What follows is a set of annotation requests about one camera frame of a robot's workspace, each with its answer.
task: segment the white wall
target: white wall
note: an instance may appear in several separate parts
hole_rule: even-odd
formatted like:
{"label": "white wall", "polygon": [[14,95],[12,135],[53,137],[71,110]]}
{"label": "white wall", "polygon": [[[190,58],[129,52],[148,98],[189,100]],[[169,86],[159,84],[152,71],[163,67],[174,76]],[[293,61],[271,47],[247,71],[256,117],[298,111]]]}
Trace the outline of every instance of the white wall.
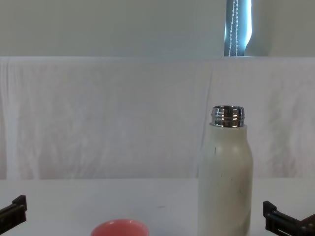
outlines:
{"label": "white wall", "polygon": [[315,56],[314,0],[252,0],[248,56]]}
{"label": "white wall", "polygon": [[223,55],[224,0],[0,0],[0,56]]}

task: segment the white sheet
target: white sheet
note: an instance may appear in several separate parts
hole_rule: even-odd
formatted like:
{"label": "white sheet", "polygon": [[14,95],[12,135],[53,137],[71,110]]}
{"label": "white sheet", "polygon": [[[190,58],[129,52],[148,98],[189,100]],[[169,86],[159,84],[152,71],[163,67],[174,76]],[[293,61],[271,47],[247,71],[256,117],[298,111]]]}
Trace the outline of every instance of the white sheet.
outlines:
{"label": "white sheet", "polygon": [[217,104],[245,107],[256,177],[313,177],[314,76],[299,58],[2,58],[0,177],[194,177]]}

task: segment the white table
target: white table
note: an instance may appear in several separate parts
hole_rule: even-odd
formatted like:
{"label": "white table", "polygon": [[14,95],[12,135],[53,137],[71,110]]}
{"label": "white table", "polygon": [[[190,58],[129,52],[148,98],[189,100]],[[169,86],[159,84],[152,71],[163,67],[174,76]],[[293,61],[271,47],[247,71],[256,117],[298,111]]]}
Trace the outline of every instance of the white table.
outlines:
{"label": "white table", "polygon": [[[133,218],[152,236],[195,236],[196,179],[108,179],[0,181],[0,207],[27,196],[27,222],[5,236],[89,236],[98,224]],[[251,236],[273,235],[264,229],[262,202],[304,219],[315,213],[313,179],[255,179]]]}

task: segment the white water bottle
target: white water bottle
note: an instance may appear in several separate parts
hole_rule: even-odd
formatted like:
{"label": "white water bottle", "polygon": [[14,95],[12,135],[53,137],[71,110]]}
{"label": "white water bottle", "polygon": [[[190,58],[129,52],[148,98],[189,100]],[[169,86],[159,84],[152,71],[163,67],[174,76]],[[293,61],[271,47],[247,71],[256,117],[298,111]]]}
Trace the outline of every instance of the white water bottle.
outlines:
{"label": "white water bottle", "polygon": [[199,165],[198,236],[248,236],[252,152],[244,108],[215,106]]}

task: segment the window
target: window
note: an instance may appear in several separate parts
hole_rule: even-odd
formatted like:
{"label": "window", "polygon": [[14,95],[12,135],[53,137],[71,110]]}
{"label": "window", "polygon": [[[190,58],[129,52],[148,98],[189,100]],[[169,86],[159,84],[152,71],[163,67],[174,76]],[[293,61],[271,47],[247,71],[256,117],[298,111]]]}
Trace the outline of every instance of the window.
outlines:
{"label": "window", "polygon": [[252,1],[227,0],[224,56],[244,56],[252,35]]}

